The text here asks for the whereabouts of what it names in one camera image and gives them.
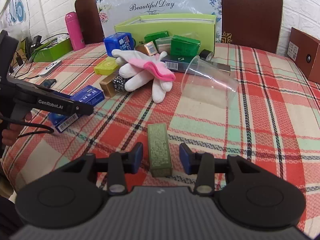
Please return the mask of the person left hand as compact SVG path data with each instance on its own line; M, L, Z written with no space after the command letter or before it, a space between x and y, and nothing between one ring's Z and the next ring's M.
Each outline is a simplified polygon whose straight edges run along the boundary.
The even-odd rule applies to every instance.
M10 124L7 129L2 131L2 144L5 146L12 146L20 135L24 126L19 124Z

